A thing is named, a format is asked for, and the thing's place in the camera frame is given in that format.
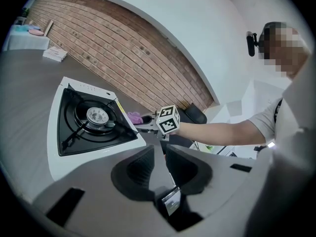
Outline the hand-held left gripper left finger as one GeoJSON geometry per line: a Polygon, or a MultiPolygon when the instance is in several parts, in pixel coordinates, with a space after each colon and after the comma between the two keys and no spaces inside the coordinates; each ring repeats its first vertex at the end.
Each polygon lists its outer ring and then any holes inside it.
{"type": "Polygon", "coordinates": [[[111,172],[112,183],[130,200],[154,201],[155,193],[149,189],[154,167],[155,149],[150,145],[117,163],[111,172]]]}

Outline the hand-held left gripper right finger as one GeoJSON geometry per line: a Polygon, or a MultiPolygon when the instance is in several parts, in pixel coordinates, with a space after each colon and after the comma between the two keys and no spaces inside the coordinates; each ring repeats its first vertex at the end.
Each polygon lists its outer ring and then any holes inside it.
{"type": "Polygon", "coordinates": [[[202,193],[213,177],[211,155],[207,153],[168,144],[165,159],[175,184],[186,196],[202,193]]]}

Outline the person's white shirt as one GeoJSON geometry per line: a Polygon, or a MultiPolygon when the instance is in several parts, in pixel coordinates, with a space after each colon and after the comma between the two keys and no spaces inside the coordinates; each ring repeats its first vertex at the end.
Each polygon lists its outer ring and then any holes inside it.
{"type": "Polygon", "coordinates": [[[282,98],[249,120],[276,144],[258,205],[286,207],[316,175],[316,55],[282,98]]]}

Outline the black recorder box with screen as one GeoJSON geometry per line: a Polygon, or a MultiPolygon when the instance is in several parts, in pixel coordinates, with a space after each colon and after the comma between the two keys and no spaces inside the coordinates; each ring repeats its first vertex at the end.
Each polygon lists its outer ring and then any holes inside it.
{"type": "Polygon", "coordinates": [[[162,198],[168,216],[171,216],[179,207],[181,203],[181,191],[179,187],[175,187],[169,194],[162,198]]]}

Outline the wooden board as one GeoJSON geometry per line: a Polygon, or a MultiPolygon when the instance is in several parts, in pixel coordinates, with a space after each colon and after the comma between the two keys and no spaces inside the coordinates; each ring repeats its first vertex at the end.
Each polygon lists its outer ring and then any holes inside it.
{"type": "Polygon", "coordinates": [[[50,28],[52,27],[52,25],[53,25],[53,20],[49,20],[49,21],[47,22],[46,26],[45,26],[44,31],[43,31],[43,33],[44,33],[43,35],[44,35],[45,37],[47,36],[47,34],[48,34],[50,28]]]}

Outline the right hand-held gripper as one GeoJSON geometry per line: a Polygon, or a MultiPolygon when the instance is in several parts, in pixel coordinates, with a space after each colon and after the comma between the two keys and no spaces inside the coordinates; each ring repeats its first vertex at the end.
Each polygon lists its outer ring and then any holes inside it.
{"type": "Polygon", "coordinates": [[[180,115],[175,105],[142,115],[142,119],[151,120],[143,120],[143,124],[135,124],[135,128],[142,132],[153,132],[162,141],[169,141],[169,134],[180,126],[180,115]]]}

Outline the white portable gas stove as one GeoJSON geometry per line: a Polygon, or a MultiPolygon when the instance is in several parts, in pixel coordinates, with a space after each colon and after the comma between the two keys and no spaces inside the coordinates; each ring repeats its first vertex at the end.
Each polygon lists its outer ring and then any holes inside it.
{"type": "Polygon", "coordinates": [[[115,93],[64,77],[53,98],[47,156],[57,181],[89,161],[145,146],[115,93]]]}

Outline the person's right forearm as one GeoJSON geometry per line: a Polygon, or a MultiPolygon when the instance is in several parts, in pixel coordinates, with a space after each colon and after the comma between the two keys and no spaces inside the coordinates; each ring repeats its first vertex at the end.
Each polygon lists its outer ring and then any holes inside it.
{"type": "Polygon", "coordinates": [[[249,120],[234,124],[181,122],[174,134],[213,146],[261,145],[266,142],[262,133],[249,120]]]}

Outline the black office chair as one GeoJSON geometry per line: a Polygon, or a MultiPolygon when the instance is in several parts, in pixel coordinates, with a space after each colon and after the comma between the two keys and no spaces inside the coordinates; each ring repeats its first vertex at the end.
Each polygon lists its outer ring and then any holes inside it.
{"type": "MultiPolygon", "coordinates": [[[[177,108],[180,115],[180,122],[193,123],[193,124],[206,124],[206,115],[194,104],[192,103],[186,109],[177,108]]],[[[171,135],[169,137],[169,143],[172,145],[179,145],[189,148],[194,142],[190,139],[183,138],[179,135],[171,135]]]]}

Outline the white printed cardboard box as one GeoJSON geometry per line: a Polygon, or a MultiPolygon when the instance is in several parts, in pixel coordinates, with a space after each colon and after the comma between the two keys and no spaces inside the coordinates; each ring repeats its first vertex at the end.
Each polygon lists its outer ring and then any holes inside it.
{"type": "Polygon", "coordinates": [[[67,56],[67,52],[61,48],[52,46],[43,52],[43,57],[52,59],[54,61],[62,62],[67,56]]]}

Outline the table with light blue tablecloth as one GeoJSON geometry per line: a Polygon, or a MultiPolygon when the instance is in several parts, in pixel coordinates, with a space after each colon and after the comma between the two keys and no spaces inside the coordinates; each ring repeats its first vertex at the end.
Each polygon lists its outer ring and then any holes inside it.
{"type": "Polygon", "coordinates": [[[27,31],[17,30],[18,25],[11,26],[2,46],[2,51],[35,49],[47,50],[50,39],[48,37],[32,35],[27,31]]]}

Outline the purple cloth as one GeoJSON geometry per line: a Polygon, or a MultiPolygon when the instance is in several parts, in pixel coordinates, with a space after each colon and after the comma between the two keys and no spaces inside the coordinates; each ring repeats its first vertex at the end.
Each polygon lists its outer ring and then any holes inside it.
{"type": "Polygon", "coordinates": [[[128,112],[127,116],[133,124],[143,124],[143,118],[138,112],[128,112]]]}

